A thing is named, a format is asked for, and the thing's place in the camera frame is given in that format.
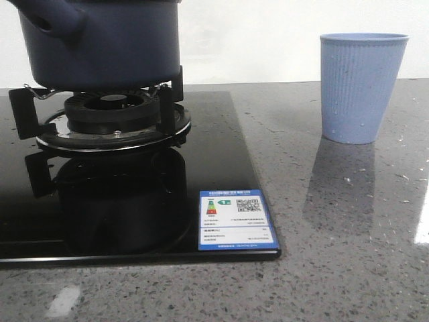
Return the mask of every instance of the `qr code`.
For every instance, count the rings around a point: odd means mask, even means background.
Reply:
[[[237,199],[237,210],[244,211],[261,211],[261,204],[258,199]]]

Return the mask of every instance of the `pot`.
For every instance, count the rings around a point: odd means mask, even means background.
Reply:
[[[34,79],[61,91],[140,89],[180,72],[181,0],[8,0]]]

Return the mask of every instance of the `speckled stone surface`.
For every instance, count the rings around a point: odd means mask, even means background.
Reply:
[[[348,146],[320,137],[319,83],[186,87],[231,93],[283,256],[2,270],[0,321],[429,321],[428,89],[399,80],[379,139]]]

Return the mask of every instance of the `cup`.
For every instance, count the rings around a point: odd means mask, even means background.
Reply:
[[[361,33],[320,36],[324,137],[347,144],[377,139],[408,38]]]

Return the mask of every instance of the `white wall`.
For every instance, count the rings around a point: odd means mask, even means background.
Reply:
[[[429,77],[429,0],[183,0],[184,81],[316,81],[320,34],[410,35],[400,78]],[[14,7],[0,0],[0,87],[32,76]]]

